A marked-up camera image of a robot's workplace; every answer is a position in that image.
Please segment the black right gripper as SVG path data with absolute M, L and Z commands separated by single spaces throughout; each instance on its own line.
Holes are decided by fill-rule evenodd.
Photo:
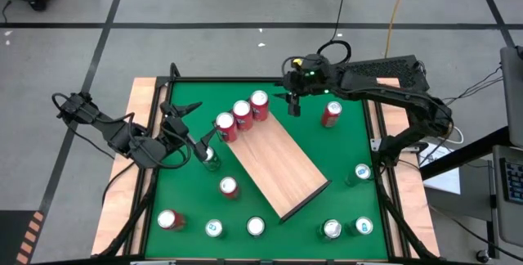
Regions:
M 299 117 L 299 97 L 330 92 L 329 66 L 330 62 L 319 54 L 286 58 L 282 63 L 282 86 L 288 92 L 273 93 L 273 96 L 284 99 L 288 113 Z

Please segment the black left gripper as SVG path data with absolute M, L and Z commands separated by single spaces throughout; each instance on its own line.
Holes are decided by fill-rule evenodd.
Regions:
M 189 128 L 182 121 L 182 117 L 200 107 L 203 102 L 196 102 L 188 106 L 176 106 L 164 101 L 160 104 L 163 121 L 160 124 L 160 141 L 164 144 L 168 155 L 183 146 L 189 147 L 197 156 L 199 161 L 207 162 L 214 156 L 214 150 L 209 142 L 216 134 L 214 128 L 199 141 L 195 141 L 189 133 Z

